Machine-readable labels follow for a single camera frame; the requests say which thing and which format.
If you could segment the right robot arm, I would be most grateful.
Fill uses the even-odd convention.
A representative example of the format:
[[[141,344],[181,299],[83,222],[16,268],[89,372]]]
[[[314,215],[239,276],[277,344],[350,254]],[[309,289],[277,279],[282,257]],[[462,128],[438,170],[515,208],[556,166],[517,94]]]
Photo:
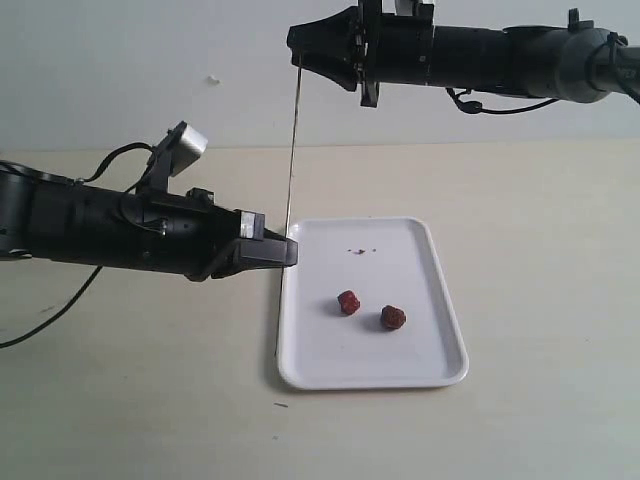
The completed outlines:
[[[583,20],[578,9],[564,27],[501,30],[436,25],[435,6],[398,1],[386,13],[361,1],[335,15],[289,29],[291,62],[361,94],[374,108],[383,84],[443,88],[456,107],[485,114],[473,92],[533,100],[540,109],[560,101],[590,104],[611,93],[639,98],[639,49]]]

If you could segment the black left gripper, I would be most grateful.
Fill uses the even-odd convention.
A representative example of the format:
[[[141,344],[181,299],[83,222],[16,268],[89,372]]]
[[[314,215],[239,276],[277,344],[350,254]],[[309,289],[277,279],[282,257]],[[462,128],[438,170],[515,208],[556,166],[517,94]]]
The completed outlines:
[[[202,190],[185,197],[129,195],[124,224],[137,234],[139,269],[196,282],[298,262],[297,242],[265,238],[262,214],[217,206]]]

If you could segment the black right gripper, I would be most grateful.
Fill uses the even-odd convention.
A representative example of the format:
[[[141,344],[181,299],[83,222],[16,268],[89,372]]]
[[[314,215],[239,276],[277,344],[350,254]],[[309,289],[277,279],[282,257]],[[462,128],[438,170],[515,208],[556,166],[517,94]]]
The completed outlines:
[[[385,13],[380,1],[359,1],[349,12],[291,26],[286,38],[291,64],[346,91],[359,86],[360,105],[375,108],[383,84],[427,84],[434,10],[399,16]],[[352,66],[335,59],[349,54]]]

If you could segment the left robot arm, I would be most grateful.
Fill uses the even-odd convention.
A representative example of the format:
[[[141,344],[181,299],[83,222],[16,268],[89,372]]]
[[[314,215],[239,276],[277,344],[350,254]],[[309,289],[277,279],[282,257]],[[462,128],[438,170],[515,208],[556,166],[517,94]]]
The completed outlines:
[[[292,267],[298,245],[211,192],[125,194],[13,162],[1,166],[1,256],[183,275]]]

